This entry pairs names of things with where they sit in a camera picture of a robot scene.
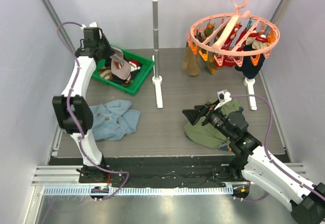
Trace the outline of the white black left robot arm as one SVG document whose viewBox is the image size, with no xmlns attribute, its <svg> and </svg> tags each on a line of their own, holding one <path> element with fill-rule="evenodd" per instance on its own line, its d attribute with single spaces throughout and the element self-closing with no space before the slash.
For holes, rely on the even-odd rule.
<svg viewBox="0 0 325 224">
<path fill-rule="evenodd" d="M 74 68 L 71 77 L 61 95 L 53 97 L 52 105 L 59 127 L 71 136 L 81 152 L 83 167 L 80 174 L 102 183 L 112 171 L 107 168 L 95 142 L 93 114 L 85 96 L 99 61 L 113 54 L 113 50 L 96 23 L 80 25 L 80 28 L 83 38 L 80 47 L 72 53 Z"/>
</svg>

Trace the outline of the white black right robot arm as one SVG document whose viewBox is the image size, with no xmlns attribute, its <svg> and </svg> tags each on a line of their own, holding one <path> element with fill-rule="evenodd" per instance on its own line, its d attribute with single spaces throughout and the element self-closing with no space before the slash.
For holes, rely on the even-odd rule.
<svg viewBox="0 0 325 224">
<path fill-rule="evenodd" d="M 230 142 L 235 158 L 230 162 L 232 179 L 253 182 L 276 198 L 289 211 L 296 223 L 324 221 L 324 184 L 315 185 L 282 163 L 261 141 L 248 131 L 248 122 L 241 111 L 225 115 L 215 104 L 197 105 L 182 113 L 196 125 L 211 125 Z"/>
</svg>

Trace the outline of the beige grey sock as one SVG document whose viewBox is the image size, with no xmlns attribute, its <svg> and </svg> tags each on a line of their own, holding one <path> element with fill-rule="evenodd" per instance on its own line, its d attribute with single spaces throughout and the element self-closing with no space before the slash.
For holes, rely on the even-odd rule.
<svg viewBox="0 0 325 224">
<path fill-rule="evenodd" d="M 131 67 L 127 61 L 120 64 L 113 60 L 111 62 L 111 72 L 121 80 L 127 80 L 131 77 Z"/>
<path fill-rule="evenodd" d="M 120 69 L 123 67 L 124 64 L 124 56 L 122 50 L 112 47 L 113 54 L 110 56 L 110 58 L 116 62 L 117 64 L 115 65 L 117 69 Z"/>
</svg>

